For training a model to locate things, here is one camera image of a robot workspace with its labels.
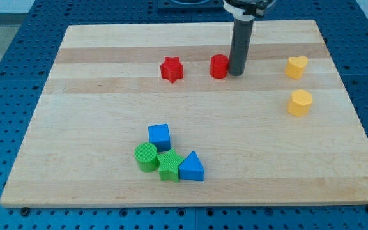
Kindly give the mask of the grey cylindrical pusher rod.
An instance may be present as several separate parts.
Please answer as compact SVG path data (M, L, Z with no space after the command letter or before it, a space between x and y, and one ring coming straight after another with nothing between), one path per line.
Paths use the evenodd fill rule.
M245 71L253 25L254 20L234 20L228 68L233 76L241 76Z

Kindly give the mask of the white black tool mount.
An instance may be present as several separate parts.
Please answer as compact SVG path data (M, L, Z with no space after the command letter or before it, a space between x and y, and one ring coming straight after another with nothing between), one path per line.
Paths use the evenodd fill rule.
M223 3L233 17L264 17L276 0L223 0Z

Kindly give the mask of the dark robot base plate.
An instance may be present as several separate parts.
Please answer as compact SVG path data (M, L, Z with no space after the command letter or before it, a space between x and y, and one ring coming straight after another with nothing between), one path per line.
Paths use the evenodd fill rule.
M157 0L158 11L221 9L223 0Z

